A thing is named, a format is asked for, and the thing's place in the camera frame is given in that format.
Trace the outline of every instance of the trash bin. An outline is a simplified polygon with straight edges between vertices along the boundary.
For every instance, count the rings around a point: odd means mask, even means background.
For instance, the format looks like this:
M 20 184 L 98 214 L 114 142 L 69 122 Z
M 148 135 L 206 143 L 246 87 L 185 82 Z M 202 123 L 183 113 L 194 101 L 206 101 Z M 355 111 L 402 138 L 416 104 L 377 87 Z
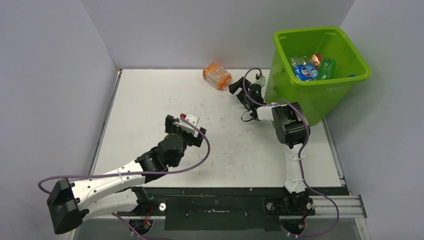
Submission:
M 338 27 L 282 30 L 274 34 L 273 40 L 275 53 L 265 102 L 299 102 L 310 126 L 317 125 L 355 83 L 371 76 L 370 67 Z M 295 77 L 290 58 L 314 54 L 335 60 L 333 79 L 300 81 Z

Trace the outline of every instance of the crumpled bottle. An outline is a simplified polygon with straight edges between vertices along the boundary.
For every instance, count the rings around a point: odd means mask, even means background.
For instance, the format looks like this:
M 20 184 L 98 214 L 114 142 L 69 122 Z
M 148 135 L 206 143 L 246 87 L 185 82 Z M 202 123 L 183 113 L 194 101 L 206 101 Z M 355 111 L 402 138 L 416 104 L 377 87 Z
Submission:
M 326 58 L 321 61 L 318 68 L 318 75 L 316 80 L 327 80 L 332 79 L 334 76 L 334 69 L 336 68 L 336 61 L 330 58 Z

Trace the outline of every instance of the purple cable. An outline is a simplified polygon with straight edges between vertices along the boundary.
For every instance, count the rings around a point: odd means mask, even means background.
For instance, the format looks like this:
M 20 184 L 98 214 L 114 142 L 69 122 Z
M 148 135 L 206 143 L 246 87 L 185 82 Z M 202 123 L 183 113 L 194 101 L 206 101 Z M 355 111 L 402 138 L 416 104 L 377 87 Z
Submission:
M 259 105 L 259 106 L 268 106 L 267 104 L 262 104 L 262 103 L 259 103 L 259 102 L 257 102 L 257 101 L 255 101 L 255 100 L 253 100 L 250 96 L 249 96 L 249 93 L 248 93 L 248 91 L 247 91 L 247 89 L 246 89 L 246 77 L 248 76 L 248 74 L 251 72 L 251 71 L 253 71 L 253 70 L 259 70 L 259 72 L 260 72 L 260 74 L 262 74 L 262 71 L 261 71 L 261 69 L 259 69 L 259 68 L 257 68 L 257 67 L 254 67 L 254 68 L 251 68 L 251 69 L 249 69 L 247 72 L 246 72 L 246 74 L 244 75 L 244 79 L 243 79 L 243 90 L 244 90 L 244 93 L 246 94 L 246 96 L 253 102 L 253 103 L 255 103 L 255 104 L 257 104 L 257 105 Z M 276 103 L 276 105 L 279 105 L 280 104 L 280 102 L 284 102 L 285 104 L 287 104 L 287 106 L 289 106 L 291 109 L 293 109 L 293 111 L 296 113 L 296 115 L 298 115 L 299 117 L 300 117 L 300 119 L 301 119 L 301 121 L 302 121 L 302 123 L 303 123 L 303 125 L 305 126 L 305 130 L 306 130 L 306 138 L 305 138 L 305 141 L 304 141 L 304 143 L 302 144 L 302 147 L 299 149 L 299 153 L 297 154 L 297 157 L 299 158 L 299 159 L 302 159 L 301 158 L 301 154 L 302 154 L 302 151 L 303 151 L 303 149 L 305 148 L 305 146 L 306 146 L 306 144 L 308 143 L 308 141 L 309 141 L 309 136 L 310 136 L 310 131 L 309 131 L 309 128 L 308 128 L 308 122 L 307 122 L 307 120 L 306 120 L 306 118 L 305 118 L 305 116 L 303 115 L 303 114 L 301 114 L 300 112 L 299 112 L 299 110 L 295 107 L 295 106 L 293 106 L 290 102 L 288 102 L 287 100 L 285 100 L 285 99 L 280 99 L 280 100 L 278 100 L 277 101 L 277 103 Z M 319 233 L 312 233 L 312 234 L 306 234 L 306 235 L 295 235 L 295 234 L 292 234 L 292 233 L 290 233 L 290 232 L 288 232 L 284 227 L 283 227 L 283 229 L 290 235 L 290 236 L 294 236 L 294 237 L 299 237 L 299 238 L 308 238 L 308 237 L 318 237 L 318 236 L 321 236 L 321 235 L 324 235 L 324 234 L 326 234 L 326 233 L 328 233 L 328 232 L 330 232 L 331 230 L 333 230 L 336 226 L 337 226 L 337 224 L 339 223 L 339 219 L 340 219 L 340 212 L 339 212 L 339 207 L 337 206 L 337 204 L 334 202 L 334 200 L 333 199 L 331 199 L 330 197 L 328 197 L 327 195 L 325 195 L 325 194 L 322 194 L 322 193 L 320 193 L 319 191 L 317 191 L 317 190 L 315 190 L 315 189 L 313 189 L 311 186 L 309 186 L 308 185 L 308 183 L 306 182 L 306 180 L 305 180 L 305 172 L 304 172 L 304 167 L 303 167 L 303 164 L 302 164 L 302 160 L 299 160 L 299 164 L 300 164 L 300 172 L 301 172 L 301 175 L 302 175 L 302 179 L 303 179 L 303 183 L 305 184 L 305 186 L 307 187 L 307 189 L 309 189 L 311 192 L 313 192 L 313 193 L 315 193 L 316 195 L 319 195 L 319 196 L 321 196 L 321 197 L 324 197 L 324 198 L 326 198 L 327 200 L 329 200 L 333 205 L 334 205 L 334 207 L 335 207 L 335 211 L 336 211 L 336 219 L 335 219 L 335 223 L 331 226 L 331 227 L 329 227 L 327 230 L 325 230 L 325 231 L 323 231 L 323 232 L 319 232 Z
M 153 237 L 153 236 L 143 236 L 141 235 L 138 231 L 136 231 L 136 228 L 131 226 L 131 224 L 127 221 L 125 221 L 125 219 L 123 219 L 121 216 L 119 216 L 116 213 L 112 213 L 113 216 L 117 217 L 119 220 L 121 220 L 127 227 L 129 227 L 129 229 L 131 229 L 131 231 L 140 239 L 142 240 L 169 240 L 166 238 L 161 238 L 161 237 Z
M 193 124 L 191 124 L 189 121 L 185 120 L 184 118 L 181 118 L 181 120 L 183 122 L 185 122 L 186 124 L 188 124 L 190 127 L 192 127 L 194 130 L 196 130 L 198 132 L 198 134 L 200 134 L 200 136 L 202 136 L 202 138 L 204 139 L 204 141 L 206 142 L 207 145 L 207 152 L 206 155 L 204 156 L 204 158 L 199 161 L 198 163 L 196 163 L 195 165 L 191 166 L 191 167 L 187 167 L 185 169 L 182 170 L 177 170 L 177 171 L 133 171 L 133 172 L 121 172 L 119 173 L 111 173 L 111 174 L 103 174 L 103 175 L 60 175 L 60 176 L 50 176 L 47 178 L 44 178 L 43 180 L 41 180 L 38 183 L 38 188 L 45 192 L 46 194 L 50 194 L 51 192 L 48 191 L 47 189 L 45 189 L 42 184 L 44 182 L 50 181 L 50 180 L 54 180 L 54 179 L 102 179 L 102 178 L 109 178 L 109 177 L 119 177 L 121 176 L 126 176 L 126 175 L 168 175 L 168 174 L 180 174 L 180 173 L 184 173 L 187 171 L 190 171 L 192 169 L 197 168 L 199 165 L 201 165 L 202 163 L 204 163 L 206 161 L 206 159 L 209 157 L 209 153 L 211 152 L 211 144 L 209 143 L 208 138 L 203 134 L 202 131 L 200 131 L 200 129 L 198 129 L 197 127 L 195 127 Z

